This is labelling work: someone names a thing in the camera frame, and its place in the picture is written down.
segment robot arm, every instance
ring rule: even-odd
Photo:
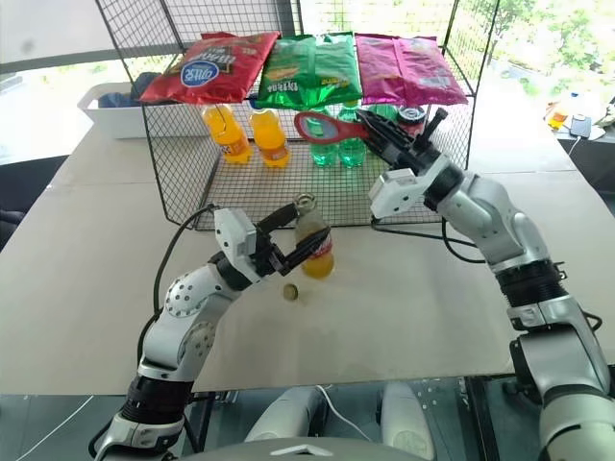
[[[598,340],[561,286],[562,274],[537,227],[504,187],[462,171],[431,145],[429,135],[444,116],[436,114],[424,134],[412,139],[376,114],[359,115],[370,148],[393,168],[402,166],[381,175],[370,191],[374,216],[402,213],[423,198],[477,245],[509,302],[512,326],[526,332],[510,351],[517,377],[543,401],[542,456],[611,459],[615,404]]]
[[[284,255],[269,232],[296,217],[293,204],[257,225],[240,209],[214,211],[222,251],[207,265],[176,278],[165,293],[160,316],[145,335],[137,376],[96,460],[121,459],[135,449],[148,459],[166,459],[182,432],[192,385],[228,307],[251,284],[274,272],[286,275],[327,238],[329,229],[320,230]]]

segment red chip bag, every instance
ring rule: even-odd
[[[202,39],[178,64],[150,83],[140,101],[239,103],[248,95],[279,35],[201,34]]]

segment white cable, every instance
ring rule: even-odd
[[[573,153],[573,151],[575,150],[575,148],[577,147],[578,142],[580,141],[580,136],[577,136],[577,140],[575,141],[575,143],[573,144],[573,147],[570,148],[570,151],[568,151],[568,157]]]
[[[327,391],[325,390],[325,388],[323,386],[320,385],[316,385],[315,386],[316,389],[318,389],[323,396],[325,396],[325,400],[327,401],[327,405],[329,406],[329,408],[331,409],[331,411],[333,412],[333,414],[339,418],[340,420],[342,420],[344,423],[346,423],[347,425],[349,425],[350,427],[352,427],[354,430],[356,430],[359,434],[361,434],[365,440],[372,442],[372,439],[370,439],[365,432],[363,432],[358,425],[356,425],[355,423],[353,423],[350,420],[347,420],[346,418],[344,418],[339,411],[337,411],[337,409],[333,406],[333,402],[331,401],[331,399],[329,398],[329,394],[327,394]]]
[[[19,456],[17,459],[15,459],[15,461],[21,461],[23,458],[25,458],[26,456],[28,456],[30,453],[32,453],[35,449],[37,449],[40,444],[42,444],[45,440],[47,440],[49,437],[51,437],[52,435],[54,435],[60,428],[62,428],[63,425],[65,425],[66,423],[68,423],[70,420],[72,420],[77,413],[79,413],[81,410],[84,409],[84,407],[94,398],[94,396],[89,396],[87,398],[86,401],[84,401],[81,406],[79,408],[77,408],[75,411],[73,411],[64,421],[62,421],[60,424],[58,424],[56,427],[54,427],[52,429],[51,432],[49,432],[47,435],[45,435],[42,439],[40,439],[36,445],[34,445],[31,449],[29,449],[28,451],[26,451],[25,453],[23,453],[21,456]]]

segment bottle label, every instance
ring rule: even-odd
[[[556,112],[553,114],[552,120],[554,122],[565,122],[566,119],[568,118],[568,115],[566,113],[561,113],[561,112]]]
[[[238,156],[246,147],[248,147],[248,138],[246,136],[240,137],[236,142],[222,146],[225,156]]]
[[[288,155],[286,143],[277,149],[260,149],[260,151],[262,152],[262,156],[269,160],[279,160],[280,158],[284,158]]]
[[[320,247],[318,247],[318,249],[316,249],[316,251],[308,259],[316,259],[317,257],[320,257],[330,252],[332,247],[333,247],[333,240],[331,239],[331,234],[329,234],[327,235],[327,238],[325,239],[325,241],[320,244]]]

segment white storage bin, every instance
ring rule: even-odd
[[[102,95],[114,92],[130,93],[130,91],[131,84],[129,82],[96,85],[89,89],[81,101],[77,103],[77,107],[104,133],[114,139],[147,137],[141,107],[98,109],[98,98]],[[155,130],[155,133],[163,132],[165,137],[209,135],[207,128],[198,115],[197,110],[200,110],[200,108],[194,111],[194,118],[190,117],[189,120],[186,120],[185,106],[183,104],[171,104],[148,107],[148,120],[150,123],[164,124],[164,130],[161,130],[159,127]]]
[[[98,109],[98,98],[107,93],[130,93],[131,84],[101,84],[90,88],[77,103],[94,124],[114,139],[146,137],[141,108]]]

